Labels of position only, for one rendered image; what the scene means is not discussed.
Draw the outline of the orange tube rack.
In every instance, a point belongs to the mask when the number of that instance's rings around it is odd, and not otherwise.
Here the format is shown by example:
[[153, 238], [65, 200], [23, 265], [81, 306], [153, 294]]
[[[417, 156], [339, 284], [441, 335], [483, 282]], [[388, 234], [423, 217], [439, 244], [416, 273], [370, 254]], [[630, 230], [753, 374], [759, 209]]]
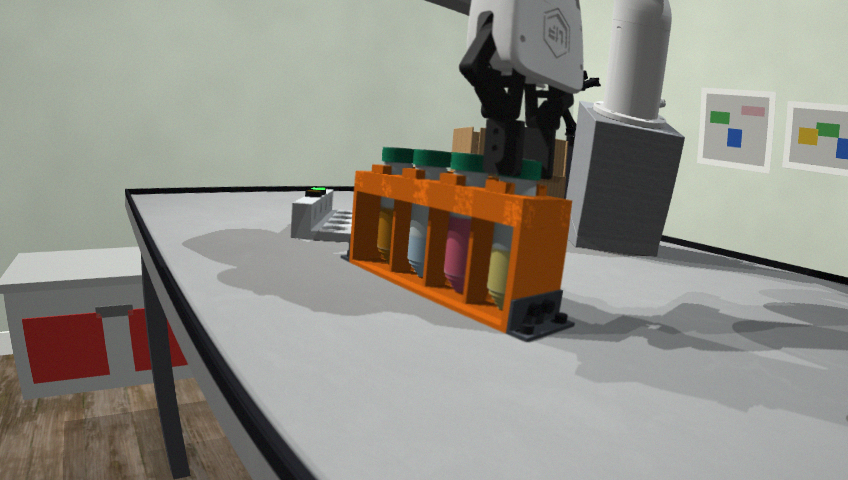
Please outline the orange tube rack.
[[[561, 288], [572, 200], [546, 196], [544, 185], [523, 196], [499, 178], [472, 187], [464, 175], [447, 171], [440, 181], [427, 180], [425, 171], [394, 175], [392, 166], [372, 164], [372, 171], [355, 172], [349, 262], [506, 333], [511, 300]], [[389, 264], [377, 247], [381, 196], [394, 199]], [[429, 206], [423, 277], [407, 258], [412, 203]], [[444, 272], [449, 212], [472, 216], [463, 292]], [[495, 222], [514, 226], [503, 310], [487, 288]]]

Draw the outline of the green screw cap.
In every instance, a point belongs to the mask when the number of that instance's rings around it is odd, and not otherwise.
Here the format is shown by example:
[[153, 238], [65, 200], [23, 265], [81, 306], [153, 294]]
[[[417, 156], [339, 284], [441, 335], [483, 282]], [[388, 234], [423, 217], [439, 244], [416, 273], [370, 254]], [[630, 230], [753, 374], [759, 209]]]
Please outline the green screw cap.
[[508, 175], [498, 175], [504, 177], [511, 178], [519, 178], [519, 179], [527, 179], [527, 180], [540, 180], [541, 179], [541, 171], [542, 171], [542, 162], [534, 161], [534, 160], [522, 160], [522, 172], [519, 176], [508, 176]]
[[451, 169], [486, 173], [483, 170], [483, 155], [452, 152]]
[[383, 147], [382, 161], [413, 164], [414, 149]]
[[414, 149], [413, 164], [451, 168], [451, 155], [452, 152]]

